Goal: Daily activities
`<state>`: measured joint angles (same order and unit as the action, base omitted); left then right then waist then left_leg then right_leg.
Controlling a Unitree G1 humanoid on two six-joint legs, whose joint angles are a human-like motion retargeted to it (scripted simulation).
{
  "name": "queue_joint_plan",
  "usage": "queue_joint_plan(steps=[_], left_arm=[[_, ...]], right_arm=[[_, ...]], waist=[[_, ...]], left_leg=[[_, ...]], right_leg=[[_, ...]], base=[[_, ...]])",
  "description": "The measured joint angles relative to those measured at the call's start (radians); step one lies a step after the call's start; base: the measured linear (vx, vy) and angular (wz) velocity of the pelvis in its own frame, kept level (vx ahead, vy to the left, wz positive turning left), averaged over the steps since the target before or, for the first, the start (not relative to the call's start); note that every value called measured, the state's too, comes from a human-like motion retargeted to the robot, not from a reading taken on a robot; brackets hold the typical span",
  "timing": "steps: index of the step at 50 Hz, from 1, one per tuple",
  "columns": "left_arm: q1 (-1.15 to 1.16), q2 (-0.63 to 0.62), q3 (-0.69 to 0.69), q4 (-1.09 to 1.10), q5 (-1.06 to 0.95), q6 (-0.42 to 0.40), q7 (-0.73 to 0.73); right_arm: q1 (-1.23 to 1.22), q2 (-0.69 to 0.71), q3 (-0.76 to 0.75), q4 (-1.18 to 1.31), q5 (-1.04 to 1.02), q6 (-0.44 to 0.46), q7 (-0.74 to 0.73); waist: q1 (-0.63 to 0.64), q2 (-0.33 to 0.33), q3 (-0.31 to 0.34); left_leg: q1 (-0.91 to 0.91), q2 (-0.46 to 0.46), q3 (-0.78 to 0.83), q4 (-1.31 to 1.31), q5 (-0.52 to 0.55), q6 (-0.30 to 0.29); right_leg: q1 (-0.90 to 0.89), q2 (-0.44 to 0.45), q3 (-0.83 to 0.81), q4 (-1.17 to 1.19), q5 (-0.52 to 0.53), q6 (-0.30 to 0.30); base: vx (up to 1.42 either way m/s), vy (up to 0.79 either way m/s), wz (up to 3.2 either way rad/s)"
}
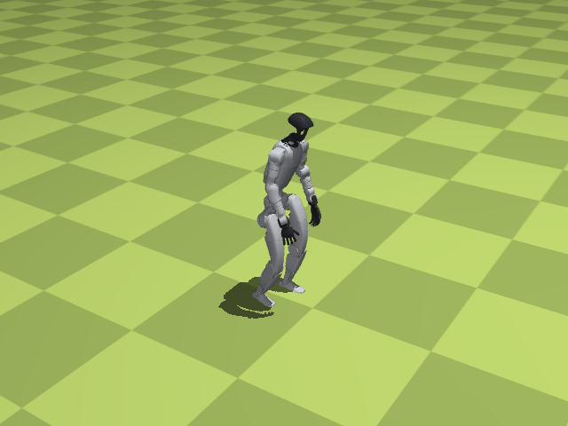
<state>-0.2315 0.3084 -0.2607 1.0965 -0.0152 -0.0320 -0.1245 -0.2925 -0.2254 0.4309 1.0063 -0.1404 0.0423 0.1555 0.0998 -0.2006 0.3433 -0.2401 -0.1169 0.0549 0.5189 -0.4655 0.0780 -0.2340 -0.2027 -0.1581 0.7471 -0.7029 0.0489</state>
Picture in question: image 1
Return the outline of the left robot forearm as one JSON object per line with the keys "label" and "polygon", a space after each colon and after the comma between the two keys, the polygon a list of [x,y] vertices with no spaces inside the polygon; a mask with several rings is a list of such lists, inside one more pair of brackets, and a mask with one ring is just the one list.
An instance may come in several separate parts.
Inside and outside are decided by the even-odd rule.
{"label": "left robot forearm", "polygon": [[[308,166],[307,166],[308,167]],[[309,173],[308,175],[301,177],[300,178],[300,182],[303,185],[303,189],[304,189],[304,193],[306,195],[306,200],[308,202],[312,202],[312,196],[315,195],[317,197],[317,195],[314,192],[313,186],[312,186],[312,182],[311,182],[311,174]]]}

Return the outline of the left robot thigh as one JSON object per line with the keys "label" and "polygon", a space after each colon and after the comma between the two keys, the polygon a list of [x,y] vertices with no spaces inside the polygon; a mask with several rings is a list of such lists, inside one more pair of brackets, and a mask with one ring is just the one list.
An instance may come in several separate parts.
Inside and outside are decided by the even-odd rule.
{"label": "left robot thigh", "polygon": [[308,225],[304,205],[299,196],[292,193],[288,194],[287,210],[290,210],[288,218],[290,226],[299,233],[299,235],[296,235],[296,233],[293,232],[296,242],[293,241],[293,244],[290,242],[288,245],[288,251],[292,256],[300,256],[306,248]]}

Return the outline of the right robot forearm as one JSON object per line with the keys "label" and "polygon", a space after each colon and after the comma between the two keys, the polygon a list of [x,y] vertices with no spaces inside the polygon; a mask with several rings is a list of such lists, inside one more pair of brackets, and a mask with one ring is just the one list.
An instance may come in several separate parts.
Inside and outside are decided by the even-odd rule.
{"label": "right robot forearm", "polygon": [[278,187],[276,185],[270,185],[267,191],[269,202],[272,204],[273,210],[275,210],[275,215],[278,217],[280,225],[287,224],[286,211],[282,208],[283,204],[279,196]]}

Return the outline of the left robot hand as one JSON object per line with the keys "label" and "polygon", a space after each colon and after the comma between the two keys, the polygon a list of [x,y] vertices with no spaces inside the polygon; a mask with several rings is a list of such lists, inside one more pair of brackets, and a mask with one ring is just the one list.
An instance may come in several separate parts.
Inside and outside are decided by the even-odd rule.
{"label": "left robot hand", "polygon": [[312,202],[308,202],[308,204],[311,205],[311,213],[312,213],[312,220],[309,224],[311,224],[313,226],[319,225],[320,219],[321,219],[320,209],[317,206],[317,203],[318,203],[318,201],[317,201],[317,197],[315,195],[312,196]]}

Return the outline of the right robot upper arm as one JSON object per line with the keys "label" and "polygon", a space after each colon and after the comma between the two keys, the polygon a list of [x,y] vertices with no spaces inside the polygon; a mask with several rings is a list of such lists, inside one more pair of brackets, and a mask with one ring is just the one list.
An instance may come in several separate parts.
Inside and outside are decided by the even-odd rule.
{"label": "right robot upper arm", "polygon": [[[268,193],[268,187],[270,185],[276,185],[278,187],[277,184],[275,184],[275,180],[278,178],[279,173],[280,173],[280,165],[284,162],[285,160],[285,149],[281,148],[281,147],[276,147],[274,148],[268,155],[268,171],[267,171],[267,177],[266,177],[266,181],[265,181],[265,191]],[[279,190],[279,187],[278,187]]]}

